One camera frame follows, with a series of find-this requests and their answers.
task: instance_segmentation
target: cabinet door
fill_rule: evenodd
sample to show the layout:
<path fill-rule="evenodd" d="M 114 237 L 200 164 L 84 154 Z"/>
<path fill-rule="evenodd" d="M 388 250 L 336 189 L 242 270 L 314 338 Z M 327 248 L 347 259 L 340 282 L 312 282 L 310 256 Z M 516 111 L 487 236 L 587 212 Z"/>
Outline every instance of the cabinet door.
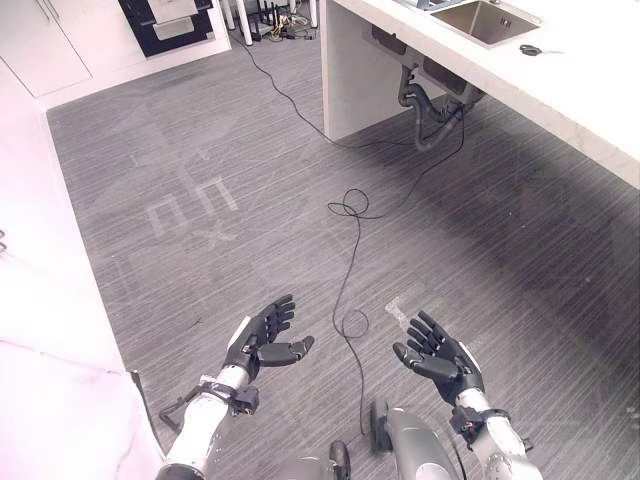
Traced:
<path fill-rule="evenodd" d="M 118 0 L 46 1 L 58 12 L 60 27 L 94 75 L 146 60 Z"/>
<path fill-rule="evenodd" d="M 91 78 L 41 2 L 0 1 L 0 57 L 34 97 Z"/>

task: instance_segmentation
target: sink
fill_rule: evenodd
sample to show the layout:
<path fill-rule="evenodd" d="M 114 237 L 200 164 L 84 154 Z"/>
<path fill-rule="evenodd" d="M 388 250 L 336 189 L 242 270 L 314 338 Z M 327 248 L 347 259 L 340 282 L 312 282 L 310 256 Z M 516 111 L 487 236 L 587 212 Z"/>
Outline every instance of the sink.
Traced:
<path fill-rule="evenodd" d="M 485 45 L 493 45 L 538 28 L 540 20 L 494 0 L 477 0 L 431 14 Z"/>

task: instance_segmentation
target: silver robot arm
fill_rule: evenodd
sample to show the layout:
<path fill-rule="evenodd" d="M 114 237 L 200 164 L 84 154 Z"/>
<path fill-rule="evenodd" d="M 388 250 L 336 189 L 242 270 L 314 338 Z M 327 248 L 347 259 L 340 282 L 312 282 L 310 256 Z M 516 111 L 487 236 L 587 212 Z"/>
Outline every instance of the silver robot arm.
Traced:
<path fill-rule="evenodd" d="M 456 405 L 458 411 L 470 409 L 471 416 L 476 412 L 479 418 L 484 417 L 468 445 L 482 465 L 486 480 L 542 480 L 540 470 L 527 458 L 525 442 L 511 426 L 508 416 L 492 409 L 481 390 L 464 390 L 457 396 Z M 474 430 L 472 424 L 469 421 L 465 425 L 467 432 Z"/>
<path fill-rule="evenodd" d="M 528 460 L 525 442 L 511 426 L 509 414 L 492 408 L 484 395 L 478 363 L 467 347 L 423 311 L 411 319 L 407 344 L 393 350 L 409 369 L 433 381 L 453 406 L 450 421 L 482 465 L 487 480 L 541 480 Z"/>
<path fill-rule="evenodd" d="M 274 343 L 290 327 L 295 303 L 285 295 L 253 317 L 245 317 L 229 344 L 222 369 L 216 378 L 203 375 L 184 399 L 164 409 L 160 418 L 178 433 L 156 480 L 204 480 L 207 464 L 220 453 L 220 441 L 229 420 L 253 414 L 258 408 L 258 389 L 249 384 L 261 367 L 296 363 L 309 352 L 313 337 L 293 343 Z M 184 424 L 169 414 L 188 403 Z"/>

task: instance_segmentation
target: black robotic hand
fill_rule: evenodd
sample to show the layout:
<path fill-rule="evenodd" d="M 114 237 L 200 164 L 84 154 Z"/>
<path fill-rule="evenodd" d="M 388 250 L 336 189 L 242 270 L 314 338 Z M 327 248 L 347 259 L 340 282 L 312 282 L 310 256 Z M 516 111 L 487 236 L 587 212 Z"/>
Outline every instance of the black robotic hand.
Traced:
<path fill-rule="evenodd" d="M 455 406 L 456 397 L 468 388 L 484 392 L 482 374 L 467 348 L 420 311 L 421 321 L 411 319 L 407 346 L 394 343 L 393 351 L 402 363 L 436 384 L 443 400 Z"/>
<path fill-rule="evenodd" d="M 223 366 L 236 365 L 249 374 L 249 381 L 260 367 L 281 367 L 301 360 L 313 345 L 306 337 L 295 343 L 273 343 L 278 334 L 291 327 L 296 304 L 292 295 L 280 297 L 262 309 L 236 332 Z"/>

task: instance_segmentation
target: white table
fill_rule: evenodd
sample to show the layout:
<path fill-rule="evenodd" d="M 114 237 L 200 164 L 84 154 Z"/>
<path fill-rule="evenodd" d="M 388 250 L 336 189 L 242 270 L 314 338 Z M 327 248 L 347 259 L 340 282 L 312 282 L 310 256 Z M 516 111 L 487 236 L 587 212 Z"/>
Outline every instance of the white table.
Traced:
<path fill-rule="evenodd" d="M 640 2 L 509 4 L 540 28 L 487 48 L 403 0 L 320 0 L 326 134 L 404 110 L 399 62 L 363 38 L 375 24 L 640 188 Z M 564 53 L 529 57 L 521 44 Z"/>

